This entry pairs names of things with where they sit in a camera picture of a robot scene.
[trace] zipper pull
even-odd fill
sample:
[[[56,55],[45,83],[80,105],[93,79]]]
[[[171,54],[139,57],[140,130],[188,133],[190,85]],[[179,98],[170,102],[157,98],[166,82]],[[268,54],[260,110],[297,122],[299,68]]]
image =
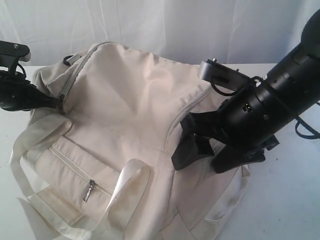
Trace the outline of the zipper pull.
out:
[[[91,192],[94,190],[94,188],[95,188],[95,181],[94,180],[90,180],[89,181],[89,187],[88,187],[88,189],[86,190],[86,192],[85,192],[85,194],[84,194],[84,196],[83,196],[83,201],[86,203],[87,201],[88,201],[88,198],[90,197],[90,194],[91,194]]]

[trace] white backdrop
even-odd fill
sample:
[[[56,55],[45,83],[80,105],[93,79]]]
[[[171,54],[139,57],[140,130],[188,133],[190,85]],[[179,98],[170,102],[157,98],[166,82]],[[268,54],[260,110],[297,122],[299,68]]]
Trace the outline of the white backdrop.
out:
[[[0,40],[49,65],[93,43],[184,63],[275,63],[300,41],[320,0],[0,0]]]

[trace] canvas bag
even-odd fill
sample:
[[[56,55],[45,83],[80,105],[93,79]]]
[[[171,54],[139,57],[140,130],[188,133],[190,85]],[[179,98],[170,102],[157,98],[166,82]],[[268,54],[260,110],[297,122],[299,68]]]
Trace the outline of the canvas bag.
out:
[[[180,121],[224,98],[197,77],[197,66],[117,43],[94,45],[67,63],[33,77],[42,92],[64,96],[64,112],[33,110],[13,146],[10,166],[29,203],[73,240],[105,232],[110,239],[213,240],[242,197],[249,168],[216,174],[208,157],[175,171],[171,156]],[[210,143],[216,154],[224,147]],[[49,187],[33,191],[22,157]],[[96,228],[77,228],[83,217]]]

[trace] white table surface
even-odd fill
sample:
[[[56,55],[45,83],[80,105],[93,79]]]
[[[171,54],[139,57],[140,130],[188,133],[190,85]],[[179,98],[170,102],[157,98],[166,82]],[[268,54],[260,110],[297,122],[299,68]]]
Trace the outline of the white table surface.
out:
[[[263,76],[273,64],[229,66]],[[28,79],[38,68],[25,67]],[[320,107],[302,116],[320,131]],[[49,240],[54,235],[24,200],[9,167],[13,143],[28,118],[27,112],[0,110],[0,240]],[[320,239],[320,141],[299,138],[294,124],[276,134],[280,145],[266,152],[265,162],[251,165],[246,193],[218,240]]]

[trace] black cable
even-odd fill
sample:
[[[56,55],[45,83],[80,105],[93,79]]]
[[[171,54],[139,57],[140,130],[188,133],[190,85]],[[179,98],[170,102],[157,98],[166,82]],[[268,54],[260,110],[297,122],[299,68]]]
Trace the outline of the black cable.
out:
[[[27,74],[26,74],[26,70],[24,69],[24,67],[20,63],[18,63],[17,66],[19,66],[19,68],[22,70],[23,77],[26,78]]]
[[[280,97],[278,97],[278,93],[266,82],[264,81],[261,77],[259,76],[254,76],[252,77],[252,80],[259,80],[259,82],[261,83],[261,85],[290,113],[294,116],[294,118],[297,120],[297,124],[295,125],[295,132],[296,134],[304,139],[310,139],[310,140],[314,140],[314,139],[320,139],[320,133],[317,132],[316,130],[314,130],[309,124],[307,124],[301,117],[299,117],[299,115],[297,113],[295,113],[294,111],[292,111],[290,109],[290,107],[287,106],[287,104],[285,104]],[[298,131],[298,127],[299,125],[304,126],[309,132],[311,132],[313,135],[304,135],[301,134]]]
[[[213,80],[211,80],[210,83],[211,83],[212,88],[213,88],[218,94],[220,94],[220,95],[222,95],[222,96],[232,97],[232,96],[234,96],[234,95],[236,95],[236,94],[238,93],[238,91],[234,91],[234,92],[231,92],[231,93],[223,92],[223,91],[221,91],[221,90],[219,90],[219,89],[217,88],[217,86],[214,84],[214,81],[213,81]]]

